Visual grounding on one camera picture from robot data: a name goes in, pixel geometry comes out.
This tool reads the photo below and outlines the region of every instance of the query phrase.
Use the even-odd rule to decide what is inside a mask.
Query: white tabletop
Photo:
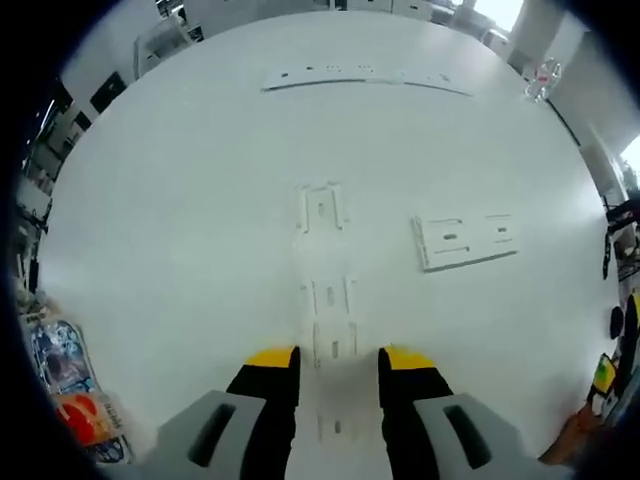
[[[261,91],[304,65],[443,73],[471,96],[364,83]],[[368,352],[396,342],[427,353],[454,391],[540,454],[612,350],[617,284],[602,280],[606,221],[587,168],[523,89],[471,37],[364,12],[233,29],[130,86],[62,168],[40,260],[134,443],[225,388],[258,348],[306,341],[300,285],[331,264],[357,279]],[[330,181],[350,222],[340,252],[319,247],[309,264],[296,189]],[[506,210],[517,255],[420,272],[412,216]]]

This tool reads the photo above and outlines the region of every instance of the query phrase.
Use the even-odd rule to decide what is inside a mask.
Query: white bracket
[[[279,68],[267,75],[262,84],[263,92],[285,88],[321,85],[330,83],[381,83],[414,87],[437,88],[465,96],[473,96],[468,80],[453,78],[446,72],[424,69],[389,70],[369,65],[307,65],[304,67]]]
[[[351,418],[337,419],[326,413],[318,413],[318,441],[341,444],[354,442],[358,438],[356,422]]]
[[[420,268],[435,272],[495,260],[518,253],[518,236],[510,214],[480,218],[411,219]]]
[[[313,363],[316,369],[340,368],[358,356],[355,322],[313,324]]]
[[[332,317],[349,315],[355,308],[354,277],[342,277],[335,281],[314,281],[300,285],[302,303],[308,315]]]
[[[298,189],[296,226],[301,233],[309,233],[311,228],[342,231],[346,221],[340,184],[328,183],[322,188]]]

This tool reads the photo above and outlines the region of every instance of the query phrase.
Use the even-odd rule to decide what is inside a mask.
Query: yellow item
[[[607,395],[615,378],[616,368],[613,366],[611,359],[603,353],[600,356],[598,368],[596,369],[596,373],[593,377],[593,386],[601,394]]]
[[[638,327],[640,327],[640,296],[637,293],[632,293],[633,302],[636,304],[636,313],[638,317]]]
[[[278,367],[289,368],[291,353],[295,347],[269,348],[256,353],[245,362],[245,365],[254,367]]]
[[[405,347],[389,345],[384,347],[389,355],[391,370],[415,370],[418,368],[435,368],[430,358],[420,353],[413,352]]]

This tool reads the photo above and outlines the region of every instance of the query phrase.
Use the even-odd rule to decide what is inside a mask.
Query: orange object
[[[97,396],[90,393],[57,395],[56,400],[58,418],[71,429],[83,447],[117,436]]]

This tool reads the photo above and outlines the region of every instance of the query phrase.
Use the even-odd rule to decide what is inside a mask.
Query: white cabinet
[[[391,13],[428,22],[431,20],[433,7],[426,0],[393,0]]]
[[[391,13],[393,0],[347,0],[347,10],[372,10]]]

